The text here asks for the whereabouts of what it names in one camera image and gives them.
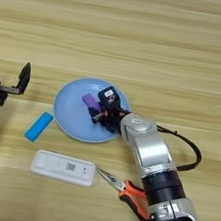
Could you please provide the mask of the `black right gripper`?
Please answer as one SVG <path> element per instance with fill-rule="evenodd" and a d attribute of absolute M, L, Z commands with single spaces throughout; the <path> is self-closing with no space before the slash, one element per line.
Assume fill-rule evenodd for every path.
<path fill-rule="evenodd" d="M 88 109 L 92 123 L 101 124 L 110 133 L 119 133 L 121 120 L 129 114 L 128 110 L 124 110 L 119 105 L 105 105 L 101 104 L 101 112 L 96 108 L 90 107 Z"/>

